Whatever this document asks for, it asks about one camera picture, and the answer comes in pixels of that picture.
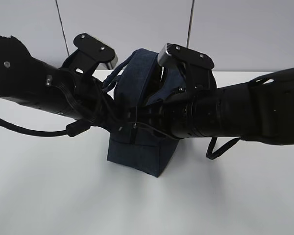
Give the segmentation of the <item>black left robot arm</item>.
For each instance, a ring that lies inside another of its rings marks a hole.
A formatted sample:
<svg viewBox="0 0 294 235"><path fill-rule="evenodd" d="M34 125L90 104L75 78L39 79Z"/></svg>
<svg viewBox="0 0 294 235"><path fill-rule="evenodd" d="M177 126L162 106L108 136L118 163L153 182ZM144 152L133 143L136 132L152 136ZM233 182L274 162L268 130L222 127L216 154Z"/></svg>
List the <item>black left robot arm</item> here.
<svg viewBox="0 0 294 235"><path fill-rule="evenodd" d="M127 123L126 111L93 76L100 64L113 68L115 51L87 33L73 41L76 51L56 68L34 58L16 37L0 36L0 98L19 105L72 118L61 131L37 131L0 118L0 126L36 137L77 136L92 126L110 133Z"/></svg>

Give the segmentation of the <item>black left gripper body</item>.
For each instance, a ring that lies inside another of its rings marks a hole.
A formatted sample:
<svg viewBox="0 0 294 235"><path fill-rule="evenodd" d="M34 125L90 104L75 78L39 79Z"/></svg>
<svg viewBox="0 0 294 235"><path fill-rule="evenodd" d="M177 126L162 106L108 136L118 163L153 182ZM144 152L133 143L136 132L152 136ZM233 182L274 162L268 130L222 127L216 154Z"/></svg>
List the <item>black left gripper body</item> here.
<svg viewBox="0 0 294 235"><path fill-rule="evenodd" d="M102 88L93 76L75 76L73 110L80 115L73 123L73 133L81 134L90 127L100 127L110 133L124 130L127 125L126 108Z"/></svg>

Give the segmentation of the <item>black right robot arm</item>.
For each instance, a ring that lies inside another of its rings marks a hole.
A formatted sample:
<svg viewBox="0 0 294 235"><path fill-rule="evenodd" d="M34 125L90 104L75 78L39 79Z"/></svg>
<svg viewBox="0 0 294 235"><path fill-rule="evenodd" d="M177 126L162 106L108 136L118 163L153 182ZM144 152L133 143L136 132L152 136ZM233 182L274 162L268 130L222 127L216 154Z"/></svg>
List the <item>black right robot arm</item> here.
<svg viewBox="0 0 294 235"><path fill-rule="evenodd" d="M245 83L172 95L131 108L127 120L173 139L236 137L294 144L294 68Z"/></svg>

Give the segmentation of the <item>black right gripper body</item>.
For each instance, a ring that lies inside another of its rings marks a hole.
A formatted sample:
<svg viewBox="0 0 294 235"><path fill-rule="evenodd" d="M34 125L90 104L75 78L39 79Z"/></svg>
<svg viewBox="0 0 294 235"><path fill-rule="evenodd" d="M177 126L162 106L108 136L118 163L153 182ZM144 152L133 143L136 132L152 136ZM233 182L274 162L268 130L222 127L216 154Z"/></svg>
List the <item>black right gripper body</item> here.
<svg viewBox="0 0 294 235"><path fill-rule="evenodd" d="M172 133L170 108L163 100L146 106L135 106L127 111L127 122L139 125L149 131L159 133L174 140L181 140Z"/></svg>

